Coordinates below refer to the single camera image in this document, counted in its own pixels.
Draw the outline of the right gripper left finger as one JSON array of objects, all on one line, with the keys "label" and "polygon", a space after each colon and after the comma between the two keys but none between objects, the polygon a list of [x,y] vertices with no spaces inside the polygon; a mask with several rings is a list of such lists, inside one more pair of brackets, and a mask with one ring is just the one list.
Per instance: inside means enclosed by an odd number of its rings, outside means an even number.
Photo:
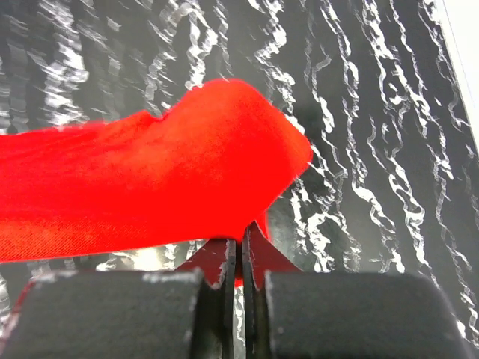
[{"label": "right gripper left finger", "polygon": [[232,358],[236,245],[213,239],[175,270],[54,271],[32,280],[3,358]]}]

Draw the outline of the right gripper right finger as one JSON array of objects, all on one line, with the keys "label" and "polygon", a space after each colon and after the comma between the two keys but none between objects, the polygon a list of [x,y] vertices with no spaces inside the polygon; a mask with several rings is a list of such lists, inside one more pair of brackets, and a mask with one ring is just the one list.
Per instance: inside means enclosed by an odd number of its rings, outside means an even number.
[{"label": "right gripper right finger", "polygon": [[242,242],[248,358],[473,358],[444,293],[416,274],[306,272],[251,224]]}]

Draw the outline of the red t shirt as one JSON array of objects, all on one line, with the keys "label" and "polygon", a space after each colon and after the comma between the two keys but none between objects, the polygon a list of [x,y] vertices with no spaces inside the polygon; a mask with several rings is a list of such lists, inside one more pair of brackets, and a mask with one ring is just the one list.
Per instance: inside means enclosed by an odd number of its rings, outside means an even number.
[{"label": "red t shirt", "polygon": [[241,239],[308,167],[309,140],[239,79],[140,111],[1,137],[1,261]]}]

